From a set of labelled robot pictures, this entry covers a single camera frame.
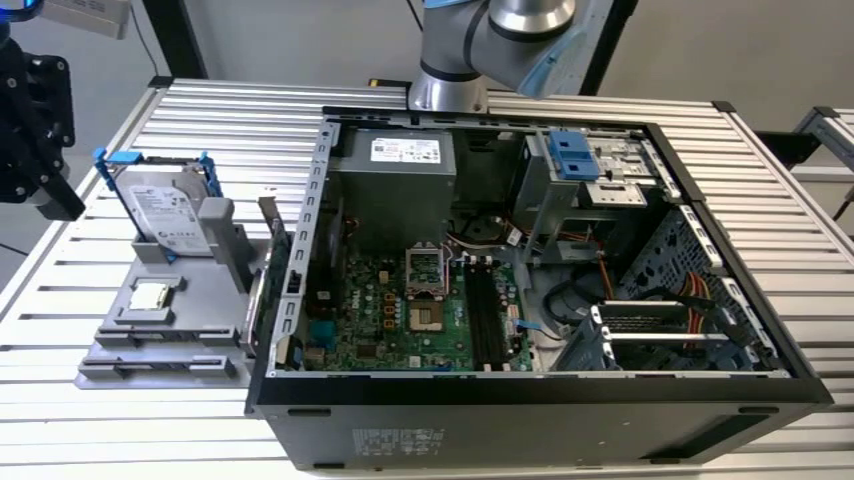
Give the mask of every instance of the white label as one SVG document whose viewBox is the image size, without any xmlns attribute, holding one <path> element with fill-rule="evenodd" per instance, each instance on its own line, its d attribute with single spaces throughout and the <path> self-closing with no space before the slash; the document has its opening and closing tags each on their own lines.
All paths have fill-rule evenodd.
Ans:
<svg viewBox="0 0 854 480">
<path fill-rule="evenodd" d="M 442 163 L 439 140 L 378 138 L 371 142 L 371 161 Z"/>
<path fill-rule="evenodd" d="M 178 255 L 210 255 L 211 248 L 187 194 L 175 187 L 148 185 L 135 185 L 130 190 L 158 243 Z"/>
<path fill-rule="evenodd" d="M 355 428 L 357 455 L 438 455 L 445 440 L 442 428 Z"/>
<path fill-rule="evenodd" d="M 522 240 L 522 232 L 514 227 L 513 232 L 507 235 L 507 243 L 515 247 L 519 245 L 519 240 Z"/>
</svg>

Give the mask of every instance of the motherboard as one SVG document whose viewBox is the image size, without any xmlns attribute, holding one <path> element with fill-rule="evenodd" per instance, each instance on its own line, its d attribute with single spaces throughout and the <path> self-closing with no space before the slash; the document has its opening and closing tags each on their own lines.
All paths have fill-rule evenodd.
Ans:
<svg viewBox="0 0 854 480">
<path fill-rule="evenodd" d="M 531 370 L 527 339 L 515 331 L 519 292 L 510 265 L 477 265 L 491 296 L 473 293 L 467 278 L 475 265 L 442 259 L 442 275 L 430 259 L 354 254 L 346 262 L 343 300 L 335 320 L 313 323 L 307 368 L 325 371 Z M 407 292 L 407 272 L 421 283 L 443 278 L 445 295 Z M 473 329 L 473 315 L 478 316 Z M 483 346 L 499 349 L 498 362 L 479 361 Z"/>
</svg>

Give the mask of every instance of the hard drive label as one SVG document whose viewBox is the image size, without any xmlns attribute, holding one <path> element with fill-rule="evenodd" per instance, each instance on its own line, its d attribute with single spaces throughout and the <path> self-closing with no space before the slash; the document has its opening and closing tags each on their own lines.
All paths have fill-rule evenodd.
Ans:
<svg viewBox="0 0 854 480">
<path fill-rule="evenodd" d="M 175 187 L 134 185 L 130 188 L 139 217 L 158 243 L 178 255 L 211 253 L 199 218 L 187 194 Z"/>
</svg>

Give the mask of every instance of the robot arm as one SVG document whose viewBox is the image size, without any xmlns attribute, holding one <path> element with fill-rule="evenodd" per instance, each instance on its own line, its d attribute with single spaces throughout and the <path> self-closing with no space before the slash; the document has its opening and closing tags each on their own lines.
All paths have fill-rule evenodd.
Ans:
<svg viewBox="0 0 854 480">
<path fill-rule="evenodd" d="M 10 37 L 8 22 L 30 20 L 42 4 L 0 12 L 0 202 L 31 203 L 50 220 L 75 220 L 84 205 L 62 154 L 75 144 L 68 62 L 26 53 Z"/>
<path fill-rule="evenodd" d="M 522 95 L 561 86 L 585 44 L 575 0 L 426 0 L 414 110 L 486 112 L 483 75 Z"/>
</svg>

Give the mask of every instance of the metal slatted table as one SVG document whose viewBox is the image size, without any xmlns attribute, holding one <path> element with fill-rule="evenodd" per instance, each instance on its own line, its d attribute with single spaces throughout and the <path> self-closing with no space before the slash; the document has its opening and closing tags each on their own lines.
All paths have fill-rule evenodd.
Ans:
<svg viewBox="0 0 854 480">
<path fill-rule="evenodd" d="M 816 135 L 845 166 L 854 170 L 854 109 L 816 107 L 796 131 Z"/>
<path fill-rule="evenodd" d="M 502 92 L 490 102 L 497 114 L 662 126 L 837 405 L 704 466 L 351 475 L 854 478 L 854 247 L 744 120 L 708 102 L 569 96 L 538 102 Z M 405 91 L 178 80 L 146 91 L 108 150 L 166 156 L 209 150 L 235 219 L 262 238 L 261 194 L 277 196 L 294 228 L 323 105 L 401 109 Z M 131 223 L 94 173 L 79 193 L 86 217 L 50 227 L 0 295 L 0 478 L 317 476 L 294 470 L 267 424 L 243 418 L 243 390 L 72 385 L 134 259 Z"/>
</svg>

